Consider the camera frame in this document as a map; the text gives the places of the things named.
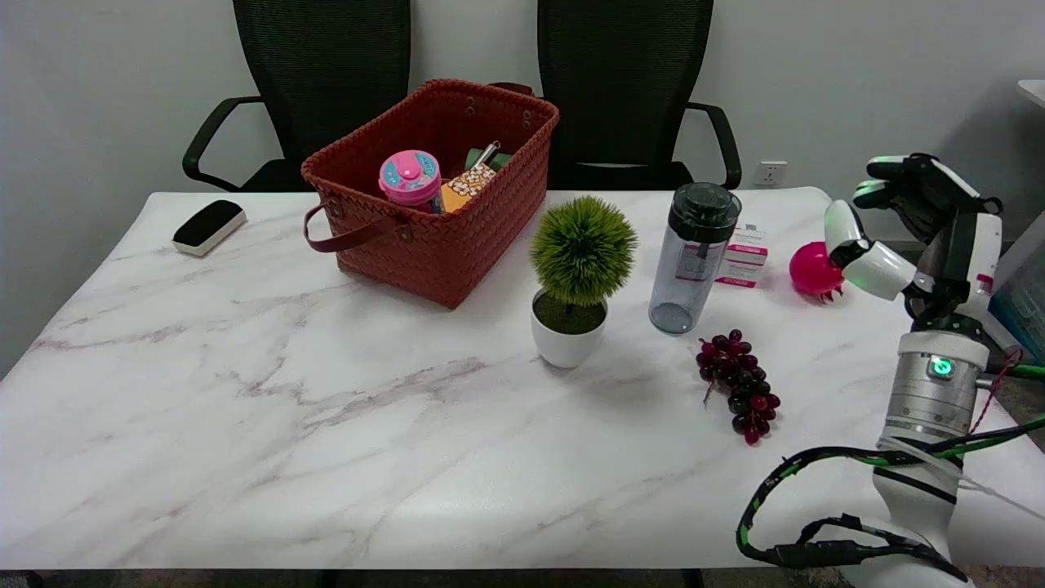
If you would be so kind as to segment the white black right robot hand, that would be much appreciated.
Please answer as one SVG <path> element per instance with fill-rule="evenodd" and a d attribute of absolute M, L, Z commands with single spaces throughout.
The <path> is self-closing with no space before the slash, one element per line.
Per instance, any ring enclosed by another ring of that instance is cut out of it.
<path fill-rule="evenodd" d="M 850 201 L 825 211 L 829 261 L 849 283 L 885 301 L 902 297 L 912 330 L 971 332 L 988 315 L 1003 245 L 1003 201 L 986 198 L 936 156 L 878 156 Z M 910 263 L 861 224 L 859 211 L 893 211 L 933 254 Z"/>

